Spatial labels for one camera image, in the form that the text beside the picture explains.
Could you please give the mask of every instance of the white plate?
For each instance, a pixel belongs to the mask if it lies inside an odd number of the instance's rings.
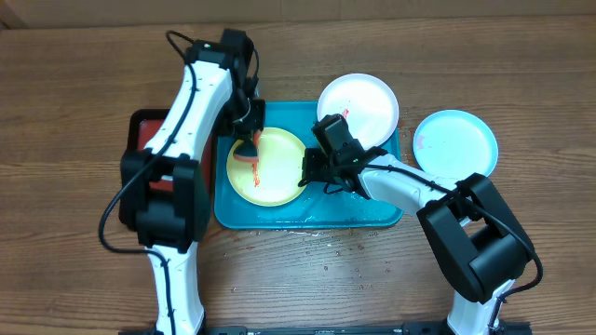
[[[266,127],[259,138],[259,163],[240,162],[233,153],[227,157],[227,177],[234,190],[244,199],[259,206],[279,206],[292,201],[305,188],[298,187],[302,178],[305,145],[289,131]]]
[[[342,114],[350,134],[364,150],[389,139],[398,125],[400,107],[391,88],[368,74],[347,74],[333,80],[318,99],[317,119]]]
[[[492,130],[477,116],[456,110],[422,121],[413,136],[413,153],[424,171],[457,180],[474,172],[488,177],[499,156]]]

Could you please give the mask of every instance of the light blue plate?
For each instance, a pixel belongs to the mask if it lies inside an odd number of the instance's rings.
[[[310,130],[317,121],[316,101],[272,101],[266,104],[266,127],[279,127],[296,135],[307,148],[318,148]],[[383,148],[400,157],[396,130]],[[389,227],[403,215],[389,204],[365,200],[345,192],[326,195],[322,182],[313,182],[290,203],[277,207],[261,207],[243,199],[230,184],[226,159],[232,147],[231,138],[221,137],[217,143],[215,174],[215,217],[231,229],[328,229]]]
[[[474,172],[488,177],[499,156],[492,130],[477,116],[456,110],[422,121],[413,136],[413,153],[424,171],[457,180]]]

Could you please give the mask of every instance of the wooden surface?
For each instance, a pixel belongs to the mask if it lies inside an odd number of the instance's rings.
[[[259,48],[268,100],[315,100],[351,72],[386,81],[408,164],[427,115],[454,108],[485,120],[499,142],[492,180],[546,268],[504,318],[540,334],[594,333],[595,17],[236,27]],[[155,321],[148,260],[103,250],[97,224],[120,187],[129,116],[169,107],[178,91],[168,28],[213,40],[223,26],[0,32],[0,333],[115,334]],[[107,232],[136,246],[116,218]],[[410,217],[386,230],[302,233],[213,221],[199,258],[211,326],[441,320],[453,297]],[[534,275],[530,265],[521,282]]]
[[[593,0],[0,0],[11,28],[596,14]]]

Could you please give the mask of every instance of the tray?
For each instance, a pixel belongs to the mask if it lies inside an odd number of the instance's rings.
[[[318,147],[311,127],[317,121],[316,101],[269,101],[266,127],[279,127],[296,135],[307,148]],[[288,204],[266,208],[244,200],[227,178],[226,159],[234,144],[231,138],[218,139],[215,167],[215,217],[230,229],[333,229],[389,227],[403,211],[387,203],[365,200],[345,192],[324,194],[322,182],[313,182]],[[382,146],[400,157],[398,130]]]

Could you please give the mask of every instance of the wooden table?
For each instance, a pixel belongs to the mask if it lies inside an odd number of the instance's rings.
[[[217,40],[223,27],[0,32],[0,333],[115,334],[156,320],[148,260],[103,250],[97,224],[120,187],[129,116],[168,108],[180,86],[164,31]],[[485,120],[500,150],[492,180],[546,268],[504,319],[593,334],[596,17],[235,27],[259,48],[267,100],[315,100],[352,72],[387,82],[410,165],[427,115],[453,108]],[[116,218],[107,232],[137,245]],[[199,258],[211,326],[441,320],[453,297],[410,217],[386,230],[316,232],[231,232],[213,220]],[[530,265],[520,282],[534,275]]]

